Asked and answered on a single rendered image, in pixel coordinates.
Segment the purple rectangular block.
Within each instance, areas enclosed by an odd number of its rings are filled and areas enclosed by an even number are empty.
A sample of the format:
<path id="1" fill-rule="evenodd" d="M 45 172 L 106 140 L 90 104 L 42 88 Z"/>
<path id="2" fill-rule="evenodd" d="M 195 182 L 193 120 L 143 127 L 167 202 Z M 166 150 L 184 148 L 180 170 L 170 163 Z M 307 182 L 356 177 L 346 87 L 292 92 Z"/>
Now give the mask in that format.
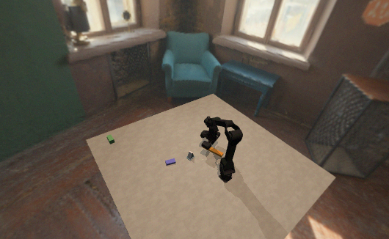
<path id="1" fill-rule="evenodd" d="M 173 158 L 173 159 L 166 160 L 165 163 L 166 163 L 166 165 L 174 164 L 175 159 Z"/>

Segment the small green block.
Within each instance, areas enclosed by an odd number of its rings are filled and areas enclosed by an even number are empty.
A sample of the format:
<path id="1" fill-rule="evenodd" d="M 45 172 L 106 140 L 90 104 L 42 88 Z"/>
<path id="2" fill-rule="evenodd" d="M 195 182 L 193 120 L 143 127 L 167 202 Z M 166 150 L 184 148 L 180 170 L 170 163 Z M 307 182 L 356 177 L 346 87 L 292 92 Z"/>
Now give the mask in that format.
<path id="1" fill-rule="evenodd" d="M 111 134 L 108 135 L 108 136 L 106 136 L 106 137 L 107 137 L 107 139 L 108 139 L 108 141 L 109 141 L 110 144 L 114 143 L 114 139 L 113 139 L 113 137 L 112 137 Z"/>

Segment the orange bar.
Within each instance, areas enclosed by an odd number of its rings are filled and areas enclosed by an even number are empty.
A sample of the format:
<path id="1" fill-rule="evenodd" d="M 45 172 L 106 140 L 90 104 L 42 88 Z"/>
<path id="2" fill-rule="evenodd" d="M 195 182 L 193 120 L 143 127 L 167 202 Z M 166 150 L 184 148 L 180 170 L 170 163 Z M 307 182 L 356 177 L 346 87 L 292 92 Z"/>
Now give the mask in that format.
<path id="1" fill-rule="evenodd" d="M 212 153 L 218 155 L 219 157 L 222 157 L 223 154 L 224 154 L 223 152 L 220 152 L 219 150 L 216 150 L 216 149 L 214 149 L 213 147 L 211 147 L 208 151 L 210 151 L 210 152 L 212 152 Z"/>

